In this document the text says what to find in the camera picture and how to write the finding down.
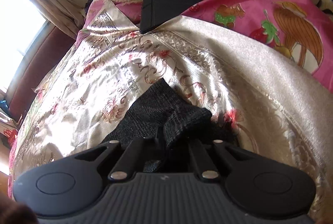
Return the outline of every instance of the black tablet case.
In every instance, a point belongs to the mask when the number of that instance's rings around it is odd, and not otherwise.
[[[201,0],[143,0],[140,32],[149,32]]]

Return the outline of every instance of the bedspread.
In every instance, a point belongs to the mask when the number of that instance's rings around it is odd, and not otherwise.
[[[333,219],[327,89],[272,48],[192,17],[141,35],[111,0],[95,4],[40,88],[12,149],[12,179],[99,144],[162,77],[213,120],[232,122],[243,148],[307,172],[317,186],[310,215]]]

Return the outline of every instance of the ribbed gray panel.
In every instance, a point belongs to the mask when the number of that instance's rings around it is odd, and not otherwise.
[[[217,184],[202,183],[191,173],[167,176],[158,173],[138,173],[130,182],[111,185],[96,205],[81,214],[64,219],[39,219],[39,222],[40,224],[313,223],[306,215],[288,220],[255,218],[232,205]]]

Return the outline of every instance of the dark gray knit fabric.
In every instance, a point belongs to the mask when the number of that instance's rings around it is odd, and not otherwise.
[[[115,139],[124,145],[134,137],[153,136],[164,139],[166,149],[183,137],[199,138],[203,143],[214,139],[234,142],[232,132],[211,123],[211,116],[209,110],[187,103],[160,79],[132,104],[103,142]]]

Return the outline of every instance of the silver screw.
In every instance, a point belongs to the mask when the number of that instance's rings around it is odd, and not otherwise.
[[[201,174],[201,176],[206,179],[215,179],[219,176],[219,174],[214,170],[206,170]]]
[[[127,177],[127,173],[123,171],[115,171],[111,174],[111,178],[115,180],[124,180]]]

